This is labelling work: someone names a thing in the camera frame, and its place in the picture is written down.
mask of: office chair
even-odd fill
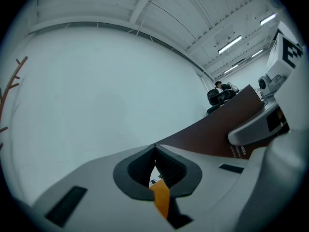
[[[219,93],[217,89],[212,89],[207,93],[207,98],[212,105],[210,109],[207,110],[207,114],[211,114],[213,111],[217,110],[221,105],[225,104],[225,102],[229,99],[234,97],[230,90],[224,90],[223,92]]]

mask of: ceiling light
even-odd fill
[[[223,53],[226,49],[230,48],[232,45],[236,44],[238,41],[241,40],[241,35],[238,36],[236,39],[234,39],[232,42],[230,42],[229,44],[227,44],[226,46],[222,47],[218,53],[221,54]]]
[[[259,53],[261,53],[263,50],[264,50],[264,49],[258,51],[256,54],[253,54],[251,57],[252,57],[252,58],[255,57],[256,55],[258,55]]]
[[[235,65],[235,66],[233,66],[231,69],[227,70],[226,72],[224,72],[224,74],[227,73],[227,72],[229,72],[229,71],[231,71],[232,69],[236,68],[237,66],[238,66],[238,64]]]
[[[272,15],[270,15],[269,17],[266,17],[264,20],[261,20],[261,21],[260,21],[260,26],[263,25],[263,24],[265,24],[266,22],[269,22],[270,20],[272,20],[272,19],[275,18],[275,17],[276,17],[276,14],[272,14]]]

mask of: ceiling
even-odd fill
[[[117,25],[164,42],[193,62],[198,74],[216,80],[235,63],[271,46],[279,20],[260,26],[262,19],[275,12],[264,1],[34,0],[28,23],[30,32],[55,25],[70,27],[74,22]],[[241,41],[218,54],[239,35]]]

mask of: black rubber pad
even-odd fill
[[[86,188],[73,187],[45,217],[63,227],[86,192]]]
[[[241,174],[244,168],[236,167],[228,164],[222,164],[219,168]]]

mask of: person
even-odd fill
[[[231,98],[233,98],[233,97],[236,95],[236,93],[233,91],[233,89],[232,89],[232,87],[230,86],[230,84],[223,84],[222,82],[217,81],[217,82],[215,83],[215,85],[216,85],[217,88],[221,89],[222,91],[228,89],[228,90],[230,91]]]
[[[222,82],[220,81],[217,81],[215,83],[216,87],[217,88],[220,88],[222,91],[226,90],[226,89],[232,89],[231,86],[229,84],[223,84]]]

